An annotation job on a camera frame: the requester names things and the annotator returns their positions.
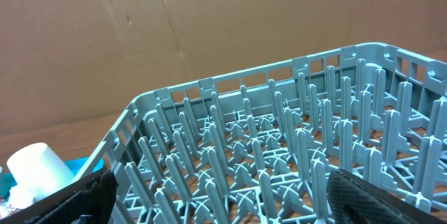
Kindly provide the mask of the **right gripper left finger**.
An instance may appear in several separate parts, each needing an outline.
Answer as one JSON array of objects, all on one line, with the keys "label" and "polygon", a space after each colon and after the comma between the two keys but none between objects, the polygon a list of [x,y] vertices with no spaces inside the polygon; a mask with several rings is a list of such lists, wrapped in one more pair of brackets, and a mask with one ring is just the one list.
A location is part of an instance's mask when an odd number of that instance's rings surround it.
[{"label": "right gripper left finger", "polygon": [[1,220],[1,224],[108,223],[118,183],[103,168]]}]

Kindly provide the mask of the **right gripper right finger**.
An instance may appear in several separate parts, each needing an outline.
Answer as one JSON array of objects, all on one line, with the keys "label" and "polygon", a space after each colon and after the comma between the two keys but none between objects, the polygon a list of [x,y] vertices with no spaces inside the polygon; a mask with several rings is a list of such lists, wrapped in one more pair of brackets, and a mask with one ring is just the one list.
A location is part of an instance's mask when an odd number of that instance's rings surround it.
[{"label": "right gripper right finger", "polygon": [[443,223],[441,219],[343,169],[330,173],[326,191],[336,224]]}]

